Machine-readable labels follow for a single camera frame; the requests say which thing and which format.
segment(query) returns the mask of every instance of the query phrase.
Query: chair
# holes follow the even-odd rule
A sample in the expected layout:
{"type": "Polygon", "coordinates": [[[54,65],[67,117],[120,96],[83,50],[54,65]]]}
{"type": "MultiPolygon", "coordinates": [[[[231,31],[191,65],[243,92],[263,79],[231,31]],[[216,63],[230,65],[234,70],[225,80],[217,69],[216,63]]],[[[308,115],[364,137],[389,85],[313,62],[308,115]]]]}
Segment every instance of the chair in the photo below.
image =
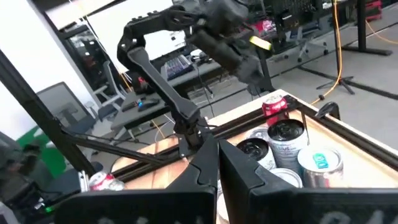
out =
{"type": "Polygon", "coordinates": [[[100,89],[95,91],[95,94],[99,94],[106,98],[106,101],[102,103],[102,107],[107,105],[113,105],[116,110],[120,110],[120,103],[126,99],[125,91],[120,90],[114,81],[113,74],[111,71],[111,62],[106,61],[103,64],[103,72],[108,80],[108,86],[103,86],[100,89]],[[112,96],[108,96],[104,93],[105,89],[109,88],[111,90],[112,96]]]}
{"type": "Polygon", "coordinates": [[[288,31],[286,33],[286,42],[295,42],[299,46],[297,62],[302,62],[303,55],[308,56],[310,47],[313,49],[322,49],[324,55],[329,53],[326,42],[323,42],[322,45],[314,44],[312,42],[313,39],[318,37],[323,31],[323,23],[320,19],[316,22],[300,26],[296,32],[288,31]]]}

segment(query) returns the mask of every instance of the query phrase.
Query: coca-cola can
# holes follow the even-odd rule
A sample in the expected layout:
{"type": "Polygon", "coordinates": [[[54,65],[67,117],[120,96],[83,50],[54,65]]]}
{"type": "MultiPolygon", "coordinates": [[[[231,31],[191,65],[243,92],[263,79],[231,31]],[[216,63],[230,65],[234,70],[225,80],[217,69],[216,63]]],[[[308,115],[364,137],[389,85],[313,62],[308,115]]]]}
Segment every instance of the coca-cola can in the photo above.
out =
{"type": "Polygon", "coordinates": [[[90,190],[123,190],[124,183],[114,178],[112,174],[98,172],[88,181],[90,190]]]}
{"type": "MultiPolygon", "coordinates": [[[[264,100],[264,102],[262,103],[262,112],[264,113],[264,116],[273,115],[284,109],[287,109],[287,102],[282,95],[271,95],[267,97],[266,100],[264,100]]],[[[267,119],[267,124],[268,126],[271,126],[277,121],[288,118],[288,112],[281,113],[267,119]]]]}

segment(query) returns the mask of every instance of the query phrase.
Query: can lid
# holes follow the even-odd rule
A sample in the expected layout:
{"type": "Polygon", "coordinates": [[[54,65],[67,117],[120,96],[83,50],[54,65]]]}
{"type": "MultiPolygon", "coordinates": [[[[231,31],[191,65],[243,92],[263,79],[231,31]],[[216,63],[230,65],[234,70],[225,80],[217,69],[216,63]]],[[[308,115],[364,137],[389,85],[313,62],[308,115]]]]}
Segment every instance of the can lid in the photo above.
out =
{"type": "Polygon", "coordinates": [[[343,162],[337,150],[317,145],[300,150],[297,160],[304,169],[319,173],[334,171],[343,162]]]}
{"type": "Polygon", "coordinates": [[[226,204],[224,199],[224,194],[221,194],[217,200],[217,213],[223,220],[229,221],[228,212],[226,210],[226,204]]]}
{"type": "Polygon", "coordinates": [[[304,124],[296,119],[283,119],[268,128],[268,137],[275,141],[291,141],[304,133],[304,124]]]}
{"type": "Polygon", "coordinates": [[[303,182],[298,174],[290,169],[285,168],[276,168],[270,170],[271,173],[275,174],[277,177],[281,178],[282,180],[290,183],[294,187],[302,188],[303,182]]]}
{"type": "Polygon", "coordinates": [[[259,138],[263,139],[265,141],[268,140],[268,127],[259,127],[259,128],[253,128],[252,130],[246,132],[244,135],[245,139],[248,138],[259,138]]]}
{"type": "Polygon", "coordinates": [[[268,143],[260,138],[249,138],[241,141],[236,147],[256,161],[260,161],[268,153],[268,143]]]}
{"type": "Polygon", "coordinates": [[[281,99],[283,99],[282,95],[271,95],[264,100],[265,104],[271,105],[273,103],[278,103],[281,99]]]}

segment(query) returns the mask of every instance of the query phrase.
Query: silver can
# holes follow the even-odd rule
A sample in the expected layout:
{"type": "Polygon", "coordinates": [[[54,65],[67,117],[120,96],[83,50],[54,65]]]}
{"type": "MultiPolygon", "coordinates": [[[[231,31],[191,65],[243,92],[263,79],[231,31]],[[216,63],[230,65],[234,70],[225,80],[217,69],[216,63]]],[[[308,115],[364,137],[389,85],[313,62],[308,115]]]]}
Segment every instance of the silver can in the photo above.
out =
{"type": "Polygon", "coordinates": [[[249,138],[259,138],[263,139],[265,141],[268,141],[268,127],[258,127],[258,128],[253,128],[252,130],[248,131],[244,138],[249,139],[249,138]]]}
{"type": "Polygon", "coordinates": [[[303,182],[298,174],[296,174],[294,171],[291,171],[290,169],[285,169],[285,168],[276,168],[270,170],[271,173],[276,175],[277,177],[281,178],[282,180],[290,183],[294,187],[297,188],[302,188],[303,187],[303,182]]]}
{"type": "Polygon", "coordinates": [[[265,140],[259,138],[245,139],[236,147],[255,159],[267,170],[276,168],[274,154],[265,140]]]}
{"type": "Polygon", "coordinates": [[[341,154],[325,146],[313,146],[298,154],[306,187],[344,187],[343,159],[341,154]]]}
{"type": "Polygon", "coordinates": [[[308,146],[304,124],[296,119],[284,119],[268,128],[269,146],[274,153],[276,166],[301,174],[297,161],[299,151],[308,146]]]}

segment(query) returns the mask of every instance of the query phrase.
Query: workbench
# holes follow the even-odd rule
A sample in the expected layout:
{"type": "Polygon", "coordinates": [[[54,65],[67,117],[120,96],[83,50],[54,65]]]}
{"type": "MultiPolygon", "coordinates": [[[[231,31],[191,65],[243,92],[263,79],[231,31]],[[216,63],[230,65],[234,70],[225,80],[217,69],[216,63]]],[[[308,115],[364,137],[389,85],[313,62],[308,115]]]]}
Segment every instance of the workbench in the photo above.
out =
{"type": "MultiPolygon", "coordinates": [[[[289,95],[284,90],[277,90],[270,94],[289,95]]],[[[254,101],[246,103],[240,107],[237,107],[225,114],[221,114],[208,121],[211,125],[222,125],[236,119],[242,115],[250,113],[261,107],[263,100],[267,96],[258,98],[254,101]]],[[[299,102],[310,107],[313,110],[317,110],[314,106],[309,105],[306,102],[298,99],[299,102]]],[[[290,112],[290,118],[302,120],[300,112],[290,112]]],[[[397,154],[396,150],[373,139],[364,133],[355,130],[353,127],[345,124],[344,122],[330,117],[334,122],[354,131],[356,134],[367,138],[374,144],[377,144],[383,150],[397,154]]],[[[336,133],[330,131],[326,127],[322,126],[312,118],[306,117],[308,135],[311,144],[322,143],[328,146],[334,147],[339,150],[344,160],[344,181],[334,187],[366,187],[366,188],[396,188],[398,187],[398,172],[393,168],[385,165],[382,161],[377,160],[375,157],[364,152],[360,148],[351,144],[344,138],[340,137],[336,133]]],[[[231,144],[237,144],[244,139],[245,133],[241,133],[233,138],[228,139],[231,144]]],[[[147,146],[140,151],[143,153],[155,154],[164,149],[172,147],[178,144],[177,138],[168,138],[159,141],[151,146],[147,146]]],[[[118,159],[113,167],[112,171],[118,170],[122,167],[126,167],[135,162],[133,159],[122,157],[118,159]]],[[[173,180],[175,180],[188,166],[188,159],[181,159],[173,164],[162,167],[154,172],[143,175],[142,177],[136,178],[126,183],[127,189],[163,189],[166,188],[173,180]]]]}

